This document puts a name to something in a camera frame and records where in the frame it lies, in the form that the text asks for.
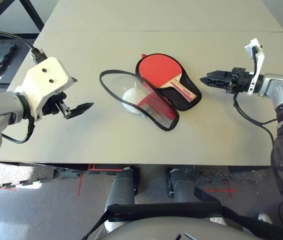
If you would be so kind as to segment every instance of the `floor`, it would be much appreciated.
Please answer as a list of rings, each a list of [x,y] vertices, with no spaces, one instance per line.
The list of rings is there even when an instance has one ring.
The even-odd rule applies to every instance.
[[[2,82],[9,83],[27,55],[20,45],[9,63]],[[142,165],[141,183],[135,203],[172,202],[167,197],[165,167]],[[80,178],[52,179],[23,188],[0,188],[0,240],[79,240],[96,223],[104,211],[106,199],[115,177],[105,174],[83,175]],[[202,189],[227,189],[226,181],[204,184]],[[269,214],[273,223],[283,228],[278,206],[283,201],[271,173],[258,183],[230,181],[232,192],[211,192],[221,203],[240,215],[256,217]]]

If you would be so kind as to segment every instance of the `red tape mark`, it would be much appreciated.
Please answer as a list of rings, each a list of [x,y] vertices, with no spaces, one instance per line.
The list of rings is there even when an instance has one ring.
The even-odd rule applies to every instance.
[[[84,177],[84,173],[79,175],[79,185],[78,185],[77,196],[81,195],[81,188],[82,188],[83,177]]]
[[[230,190],[230,189],[231,189],[230,180],[227,179],[227,180],[226,180],[226,183],[227,183],[227,188],[228,188],[228,190]],[[232,198],[232,192],[231,192],[231,191],[229,191],[229,197]]]

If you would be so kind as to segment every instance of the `table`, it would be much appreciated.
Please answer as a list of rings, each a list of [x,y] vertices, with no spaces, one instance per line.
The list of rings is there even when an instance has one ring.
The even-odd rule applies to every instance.
[[[35,46],[58,58],[78,79],[66,91],[70,107],[95,104],[70,120],[61,114],[44,117],[24,144],[4,140],[0,161],[269,165],[272,146],[267,133],[238,115],[231,94],[199,80],[214,70],[244,67],[251,71],[253,63],[244,46],[255,37],[266,56],[262,73],[283,74],[283,29],[260,0],[250,1],[250,11],[246,3],[60,0]],[[201,102],[179,112],[179,123],[170,132],[127,112],[99,83],[100,72],[134,72],[141,54],[151,53],[176,58],[202,92]],[[26,58],[9,89],[20,85],[32,66]],[[275,117],[270,99],[244,94],[238,98],[251,117],[260,121]],[[276,133],[276,123],[268,127]],[[23,121],[4,133],[22,139],[26,131]]]

